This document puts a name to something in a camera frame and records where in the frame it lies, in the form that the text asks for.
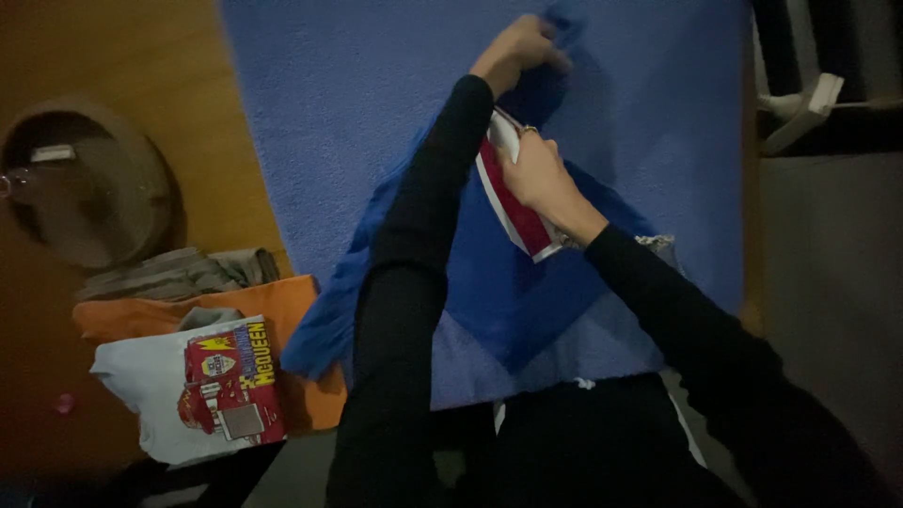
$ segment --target black sleeve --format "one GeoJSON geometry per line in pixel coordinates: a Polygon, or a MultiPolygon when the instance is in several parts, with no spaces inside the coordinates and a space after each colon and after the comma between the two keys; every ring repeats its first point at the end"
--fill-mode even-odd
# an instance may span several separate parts
{"type": "Polygon", "coordinates": [[[613,226],[585,255],[681,373],[761,506],[898,506],[843,424],[737,318],[613,226]]]}
{"type": "Polygon", "coordinates": [[[371,246],[355,316],[354,387],[327,487],[331,506],[420,506],[433,495],[433,332],[445,307],[461,189],[492,107],[484,80],[458,81],[371,246]]]}

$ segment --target person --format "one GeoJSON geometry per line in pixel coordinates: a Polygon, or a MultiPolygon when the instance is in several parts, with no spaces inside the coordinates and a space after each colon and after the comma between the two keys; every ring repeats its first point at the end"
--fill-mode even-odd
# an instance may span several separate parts
{"type": "MultiPolygon", "coordinates": [[[[536,16],[519,18],[461,78],[376,235],[355,316],[354,386],[327,487],[331,506],[446,505],[430,435],[433,332],[461,188],[496,99],[521,71],[567,57],[536,16]]],[[[765,341],[583,198],[552,140],[521,138],[505,183],[564,230],[637,316],[689,404],[731,453],[761,506],[891,506],[897,499],[843,425],[791,384],[765,341]]],[[[469,503],[487,506],[742,506],[698,465],[654,373],[574,382],[507,401],[469,503]]]]}

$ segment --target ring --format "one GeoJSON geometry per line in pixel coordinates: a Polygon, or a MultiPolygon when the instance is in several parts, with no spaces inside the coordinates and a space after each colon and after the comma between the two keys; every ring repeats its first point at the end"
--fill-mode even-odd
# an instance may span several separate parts
{"type": "Polygon", "coordinates": [[[533,132],[533,133],[539,134],[539,131],[536,130],[536,127],[533,127],[533,126],[523,126],[523,127],[521,127],[521,129],[520,129],[520,136],[519,136],[519,137],[523,137],[524,134],[526,134],[526,133],[528,133],[528,132],[533,132]]]}

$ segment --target orange cloth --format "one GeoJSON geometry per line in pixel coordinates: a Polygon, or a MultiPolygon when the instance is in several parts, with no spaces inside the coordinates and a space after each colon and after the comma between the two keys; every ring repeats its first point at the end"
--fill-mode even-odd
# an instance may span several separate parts
{"type": "MultiPolygon", "coordinates": [[[[245,317],[263,315],[266,318],[274,357],[278,357],[316,297],[313,277],[299,276],[176,303],[138,298],[83,302],[72,310],[72,319],[81,328],[82,338],[100,345],[134,337],[171,334],[196,306],[231,307],[245,317]]],[[[290,435],[339,425],[348,393],[337,363],[319,381],[308,381],[279,371],[276,385],[290,435]]]]}

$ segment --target pink object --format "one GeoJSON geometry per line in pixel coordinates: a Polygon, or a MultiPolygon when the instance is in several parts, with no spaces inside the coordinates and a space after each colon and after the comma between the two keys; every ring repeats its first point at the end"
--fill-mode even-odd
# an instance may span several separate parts
{"type": "Polygon", "coordinates": [[[477,155],[477,170],[489,203],[508,237],[523,250],[534,263],[552,256],[563,245],[561,233],[538,213],[521,204],[505,186],[502,167],[496,158],[496,146],[503,146],[517,162],[520,152],[518,129],[520,126],[507,115],[492,114],[489,132],[483,138],[477,155]]]}
{"type": "Polygon", "coordinates": [[[70,393],[63,393],[57,399],[57,404],[54,408],[61,415],[68,415],[75,408],[75,397],[72,397],[70,393]]]}

